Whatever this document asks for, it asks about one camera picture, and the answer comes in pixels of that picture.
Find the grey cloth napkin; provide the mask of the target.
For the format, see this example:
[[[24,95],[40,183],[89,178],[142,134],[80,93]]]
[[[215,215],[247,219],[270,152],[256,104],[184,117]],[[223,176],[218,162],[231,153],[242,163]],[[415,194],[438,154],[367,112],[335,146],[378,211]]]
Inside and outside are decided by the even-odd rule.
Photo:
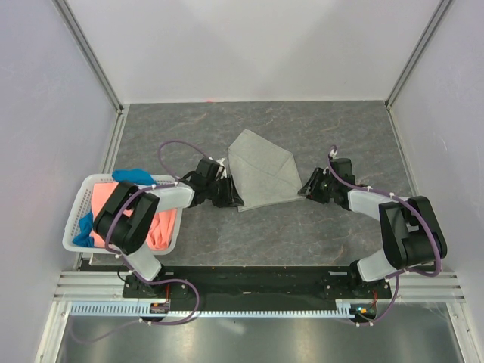
[[[234,184],[245,212],[264,206],[301,200],[303,187],[293,154],[245,129],[228,148]]]

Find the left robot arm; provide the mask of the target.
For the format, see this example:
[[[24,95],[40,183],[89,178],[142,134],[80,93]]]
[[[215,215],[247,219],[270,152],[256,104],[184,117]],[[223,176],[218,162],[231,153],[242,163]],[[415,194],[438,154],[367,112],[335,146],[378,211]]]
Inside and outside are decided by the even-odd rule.
[[[119,181],[93,221],[93,232],[107,251],[123,258],[140,280],[139,287],[149,297],[166,289],[163,265],[155,257],[149,241],[151,230],[161,225],[160,214],[179,212],[209,200],[218,208],[244,205],[232,175],[224,165],[209,157],[197,168],[167,184],[140,186]]]

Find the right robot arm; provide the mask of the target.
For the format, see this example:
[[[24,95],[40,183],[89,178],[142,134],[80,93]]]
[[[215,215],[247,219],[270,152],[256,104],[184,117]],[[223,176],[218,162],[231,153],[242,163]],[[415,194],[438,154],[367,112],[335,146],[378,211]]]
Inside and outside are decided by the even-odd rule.
[[[364,297],[373,290],[374,281],[405,271],[437,276],[448,249],[429,199],[403,198],[357,185],[351,160],[328,157],[327,161],[327,168],[316,168],[298,195],[321,204],[334,202],[380,223],[382,248],[351,264],[348,292]]]

